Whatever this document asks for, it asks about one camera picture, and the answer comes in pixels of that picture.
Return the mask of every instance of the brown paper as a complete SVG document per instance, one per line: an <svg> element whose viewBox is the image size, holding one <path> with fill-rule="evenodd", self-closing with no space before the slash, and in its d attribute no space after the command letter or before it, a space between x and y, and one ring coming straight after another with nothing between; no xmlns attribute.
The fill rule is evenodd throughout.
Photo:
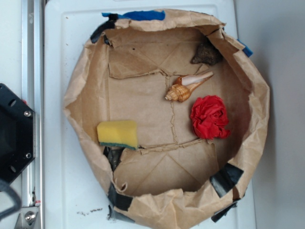
<svg viewBox="0 0 305 229"><path fill-rule="evenodd" d="M118 20L105 31L111 46L87 41L64 98L64 112L86 158L108 193L134 197L116 211L156 229L187 229L244 196L261 158L269 118L269 87L215 17L164 10L163 21ZM224 59L191 64L207 36ZM183 103L164 99L179 75L213 71ZM189 118L197 97L217 95L227 109L227 139L198 140ZM135 120L137 151L125 149L113 173L99 146L101 121ZM209 177L227 162L244 171L236 188L219 198Z"/></svg>

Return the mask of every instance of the red fabric ball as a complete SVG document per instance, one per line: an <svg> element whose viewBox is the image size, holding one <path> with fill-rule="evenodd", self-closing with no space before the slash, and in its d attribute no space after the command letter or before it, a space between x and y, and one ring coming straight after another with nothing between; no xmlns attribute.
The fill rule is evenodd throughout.
<svg viewBox="0 0 305 229"><path fill-rule="evenodd" d="M198 98L190 116L195 134L199 138L226 138L230 135L224 127L229 123L227 111L221 98L216 95Z"/></svg>

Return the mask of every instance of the yellow sponge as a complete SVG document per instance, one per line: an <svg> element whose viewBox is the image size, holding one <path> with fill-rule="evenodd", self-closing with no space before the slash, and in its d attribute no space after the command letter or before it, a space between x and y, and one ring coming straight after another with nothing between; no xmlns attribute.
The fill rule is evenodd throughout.
<svg viewBox="0 0 305 229"><path fill-rule="evenodd" d="M138 148L137 123L132 120L101 122L97 126L97 135L102 146Z"/></svg>

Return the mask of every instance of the aluminum frame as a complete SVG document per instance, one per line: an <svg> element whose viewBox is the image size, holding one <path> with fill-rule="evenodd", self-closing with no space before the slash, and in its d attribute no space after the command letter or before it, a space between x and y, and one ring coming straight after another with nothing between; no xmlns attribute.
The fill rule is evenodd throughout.
<svg viewBox="0 0 305 229"><path fill-rule="evenodd" d="M39 228L44 228L43 193L43 50L46 0L22 1L21 96L36 113L34 129L35 160L22 173L23 207L40 201Z"/></svg>

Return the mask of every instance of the conch shell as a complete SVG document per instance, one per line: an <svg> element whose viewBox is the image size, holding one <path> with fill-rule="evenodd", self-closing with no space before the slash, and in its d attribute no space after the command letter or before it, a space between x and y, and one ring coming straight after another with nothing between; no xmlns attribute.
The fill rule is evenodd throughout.
<svg viewBox="0 0 305 229"><path fill-rule="evenodd" d="M187 100L192 92L203 84L205 81L213 76L213 72L208 72L203 75L185 75L180 76L175 81L174 85L171 86L167 95L166 100L184 102Z"/></svg>

